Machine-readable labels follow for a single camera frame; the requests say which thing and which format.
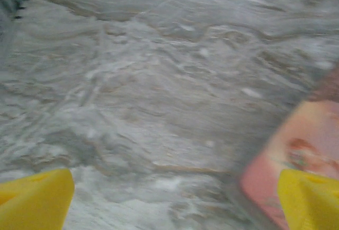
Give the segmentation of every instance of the yellow plastic tip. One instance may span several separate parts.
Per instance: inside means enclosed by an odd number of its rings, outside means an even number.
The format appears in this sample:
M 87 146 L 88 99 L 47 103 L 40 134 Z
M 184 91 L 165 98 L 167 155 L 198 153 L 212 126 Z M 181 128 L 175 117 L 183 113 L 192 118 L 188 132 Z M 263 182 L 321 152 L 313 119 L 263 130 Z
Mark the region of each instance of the yellow plastic tip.
M 339 229 L 339 181 L 303 171 L 280 173 L 278 196 L 290 230 Z
M 0 184 L 1 230 L 61 230 L 74 193 L 69 169 Z

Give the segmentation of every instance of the marble veining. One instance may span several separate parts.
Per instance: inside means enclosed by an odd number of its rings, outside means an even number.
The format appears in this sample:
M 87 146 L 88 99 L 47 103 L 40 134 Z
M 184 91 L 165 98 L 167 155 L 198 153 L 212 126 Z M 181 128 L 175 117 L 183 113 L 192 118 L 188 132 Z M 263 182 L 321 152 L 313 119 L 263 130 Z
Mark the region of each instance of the marble veining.
M 225 185 L 336 64 L 338 0 L 29 0 L 0 181 L 57 167 L 65 229 L 255 229 Z

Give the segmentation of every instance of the pink packaging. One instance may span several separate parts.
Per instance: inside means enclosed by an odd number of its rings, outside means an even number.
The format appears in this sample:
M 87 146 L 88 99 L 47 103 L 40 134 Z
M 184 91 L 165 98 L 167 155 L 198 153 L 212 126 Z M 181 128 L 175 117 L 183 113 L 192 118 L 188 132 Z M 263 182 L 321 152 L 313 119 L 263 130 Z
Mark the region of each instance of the pink packaging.
M 229 194 L 260 229 L 288 230 L 276 192 L 281 170 L 339 179 L 339 67 L 301 102 Z

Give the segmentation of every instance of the gray marble countertop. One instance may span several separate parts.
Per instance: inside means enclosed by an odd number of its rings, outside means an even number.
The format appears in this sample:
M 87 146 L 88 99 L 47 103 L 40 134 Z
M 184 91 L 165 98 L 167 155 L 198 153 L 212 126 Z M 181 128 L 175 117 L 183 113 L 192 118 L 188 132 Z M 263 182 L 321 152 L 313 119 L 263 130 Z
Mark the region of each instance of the gray marble countertop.
M 65 229 L 255 229 L 225 184 L 339 53 L 338 0 L 29 0 L 0 181 L 57 167 Z

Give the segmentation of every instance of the printed image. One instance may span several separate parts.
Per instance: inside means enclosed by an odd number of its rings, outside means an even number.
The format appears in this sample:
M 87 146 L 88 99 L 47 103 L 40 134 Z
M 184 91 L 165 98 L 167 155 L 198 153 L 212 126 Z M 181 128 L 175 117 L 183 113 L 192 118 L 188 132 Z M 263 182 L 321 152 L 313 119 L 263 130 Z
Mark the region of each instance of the printed image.
M 339 180 L 339 67 L 295 109 L 240 180 L 245 195 L 283 230 L 289 228 L 277 185 L 286 168 Z

